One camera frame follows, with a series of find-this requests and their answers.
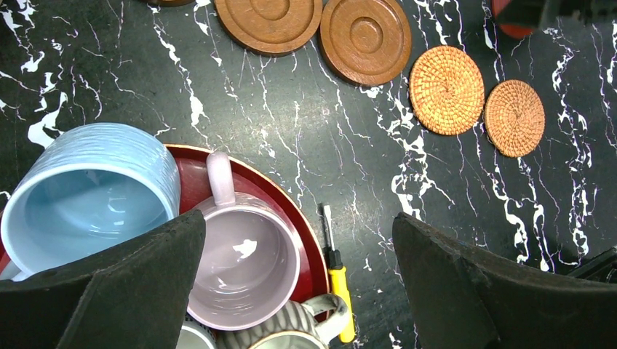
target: screwdriver handle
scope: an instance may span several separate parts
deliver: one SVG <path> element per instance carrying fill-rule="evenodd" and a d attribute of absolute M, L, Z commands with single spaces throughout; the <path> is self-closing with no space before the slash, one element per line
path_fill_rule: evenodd
<path fill-rule="evenodd" d="M 347 289 L 347 268 L 342 267 L 341 269 L 329 269 L 328 274 L 330 274 L 330 278 L 332 279 L 332 289 L 333 293 L 337 296 L 343 298 L 347 307 L 349 308 L 349 322 L 345 329 L 338 335 L 338 338 L 343 343 L 349 343 L 356 337 L 356 327 L 354 325 L 354 316 L 353 311 L 351 310 L 351 295 L 349 294 L 349 289 Z"/>

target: light blue ceramic mug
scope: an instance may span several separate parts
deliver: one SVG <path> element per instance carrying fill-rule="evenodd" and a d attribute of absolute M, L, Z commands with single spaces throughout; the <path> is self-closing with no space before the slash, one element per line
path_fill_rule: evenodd
<path fill-rule="evenodd" d="M 4 208 L 0 235 L 23 280 L 126 240 L 178 216 L 180 174 L 155 137 L 96 123 L 59 136 Z"/>

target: pink mug handle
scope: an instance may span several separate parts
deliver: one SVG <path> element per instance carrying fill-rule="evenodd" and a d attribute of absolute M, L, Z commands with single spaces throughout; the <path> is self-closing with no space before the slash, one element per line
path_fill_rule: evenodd
<path fill-rule="evenodd" d="M 234 178 L 231 175 L 231 162 L 227 154 L 215 151 L 206 159 L 208 180 L 216 206 L 228 206 L 236 203 Z"/>

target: woven coaster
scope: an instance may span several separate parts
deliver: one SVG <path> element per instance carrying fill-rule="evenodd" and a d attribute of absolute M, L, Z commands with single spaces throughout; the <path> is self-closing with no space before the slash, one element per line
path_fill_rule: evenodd
<path fill-rule="evenodd" d="M 409 95 L 422 125 L 440 135 L 459 135 L 474 126 L 482 112 L 482 74 L 465 52 L 435 47 L 415 61 Z"/>
<path fill-rule="evenodd" d="M 505 156 L 529 154 L 544 133 L 544 107 L 540 97 L 519 80 L 497 85 L 488 96 L 484 120 L 488 137 Z"/>

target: table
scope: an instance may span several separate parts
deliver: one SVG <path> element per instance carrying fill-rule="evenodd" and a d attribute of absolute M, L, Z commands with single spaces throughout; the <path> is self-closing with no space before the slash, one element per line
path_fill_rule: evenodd
<path fill-rule="evenodd" d="M 317 204 L 332 206 L 359 328 L 349 348 L 421 346 L 391 242 L 400 211 L 549 273 L 615 245 L 617 24 L 563 20 L 518 41 L 486 0 L 402 6 L 411 59 L 391 83 L 364 88 L 328 69 L 316 38 L 284 57 L 243 50 L 210 0 L 5 0 L 0 209 L 44 147 L 78 125 L 122 122 L 227 151 L 280 184 L 315 228 Z M 546 132 L 533 153 L 504 158 L 481 121 L 459 137 L 417 122 L 407 77 L 440 44 L 476 61 L 487 93 L 504 79 L 537 90 Z"/>

